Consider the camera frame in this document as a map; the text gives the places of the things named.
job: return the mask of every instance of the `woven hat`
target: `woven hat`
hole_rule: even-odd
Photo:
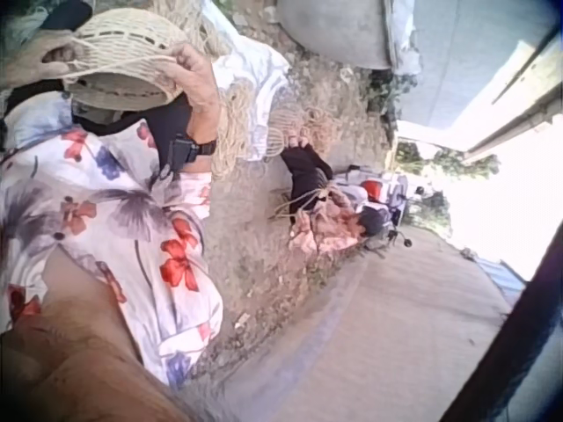
[[[97,108],[141,111],[166,105],[180,94],[172,81],[157,78],[154,59],[119,66],[162,55],[186,40],[186,34],[166,18],[140,9],[113,9],[95,15],[76,36],[84,42],[76,70],[92,71],[77,80],[65,80],[76,101]],[[108,65],[109,69],[96,71]]]

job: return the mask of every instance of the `sky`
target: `sky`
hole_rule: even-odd
[[[494,153],[501,160],[498,175],[444,187],[451,242],[502,259],[530,280],[563,219],[563,116]]]

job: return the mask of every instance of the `hand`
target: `hand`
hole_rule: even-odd
[[[214,141],[221,103],[211,62],[187,43],[177,45],[171,53],[176,63],[160,62],[157,68],[182,88],[193,108],[187,134],[198,143]]]
[[[74,50],[71,31],[39,30],[18,53],[6,63],[3,88],[17,88],[43,79],[56,79],[70,72],[59,60],[72,60]]]

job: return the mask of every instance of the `white floral blouse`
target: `white floral blouse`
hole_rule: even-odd
[[[0,332],[40,312],[58,245],[113,289],[143,365],[178,388],[223,319],[202,257],[211,174],[161,179],[146,122],[97,137],[71,125],[60,92],[27,100],[6,124]]]

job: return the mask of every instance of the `woman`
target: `woman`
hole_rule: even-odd
[[[346,249],[377,235],[383,218],[374,209],[355,209],[332,182],[333,169],[315,152],[309,134],[287,131],[289,147],[281,153],[292,178],[289,214],[293,225],[290,246],[305,254]]]
[[[200,420],[163,384],[186,381],[223,317],[202,256],[211,160],[175,143],[212,152],[213,70],[176,46],[158,65],[184,91],[171,105],[73,121],[60,82],[41,79],[69,71],[45,61],[90,14],[63,4],[2,67],[4,87],[24,85],[1,162],[2,399],[30,420]]]

